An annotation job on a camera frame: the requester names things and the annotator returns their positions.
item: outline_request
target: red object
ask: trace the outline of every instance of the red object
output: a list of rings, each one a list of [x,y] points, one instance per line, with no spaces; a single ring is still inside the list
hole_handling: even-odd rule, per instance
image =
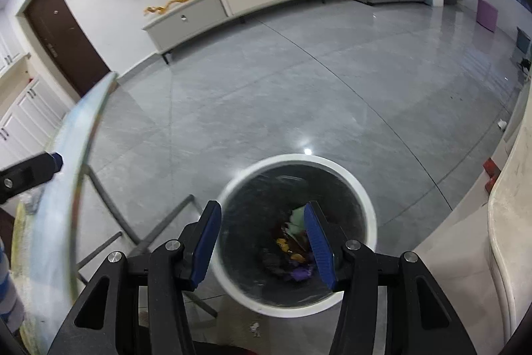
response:
[[[499,176],[501,174],[501,169],[498,168],[498,166],[495,164],[495,162],[488,158],[484,164],[482,165],[486,173],[489,175],[490,178],[493,178],[494,176]]]
[[[488,194],[491,193],[491,190],[493,190],[493,187],[495,186],[495,183],[497,182],[498,175],[495,175],[493,178],[491,178],[488,182],[486,182],[486,185],[484,188],[488,192]]]

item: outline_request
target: gray tile floor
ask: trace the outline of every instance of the gray tile floor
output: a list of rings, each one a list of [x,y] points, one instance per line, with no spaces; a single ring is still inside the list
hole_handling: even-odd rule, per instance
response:
[[[379,250],[398,254],[445,219],[500,140],[496,122],[520,87],[513,46],[458,7],[284,5],[209,32],[119,87],[90,161],[142,236],[187,194],[204,205],[249,164],[310,148],[361,181]],[[154,246],[197,218],[187,208]],[[116,231],[87,183],[79,257]],[[198,294],[214,306],[224,296],[211,274]],[[272,353],[327,353],[337,314],[270,320]]]

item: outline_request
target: trash can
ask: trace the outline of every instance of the trash can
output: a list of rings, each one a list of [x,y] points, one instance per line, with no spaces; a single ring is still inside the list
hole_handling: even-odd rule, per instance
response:
[[[375,212],[350,172],[313,155],[267,158],[243,170],[218,198],[222,226],[211,264],[233,299],[258,313],[284,318],[318,313],[342,299],[341,292],[328,290],[317,269],[305,281],[287,281],[261,262],[261,250],[275,248],[274,227],[310,200],[317,201],[349,239],[375,249]]]

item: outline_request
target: brown door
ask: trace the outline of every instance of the brown door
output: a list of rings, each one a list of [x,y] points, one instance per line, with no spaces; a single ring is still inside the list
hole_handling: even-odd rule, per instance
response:
[[[85,95],[109,72],[65,0],[32,0],[25,14],[41,44],[79,95]]]

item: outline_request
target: door handle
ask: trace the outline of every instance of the door handle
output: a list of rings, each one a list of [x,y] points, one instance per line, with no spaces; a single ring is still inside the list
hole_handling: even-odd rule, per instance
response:
[[[48,47],[48,50],[50,51],[50,53],[52,54],[52,56],[53,56],[54,58],[57,58],[57,57],[58,57],[58,53],[55,51],[53,45],[51,45],[50,43],[48,43],[48,44],[46,45],[46,47]]]

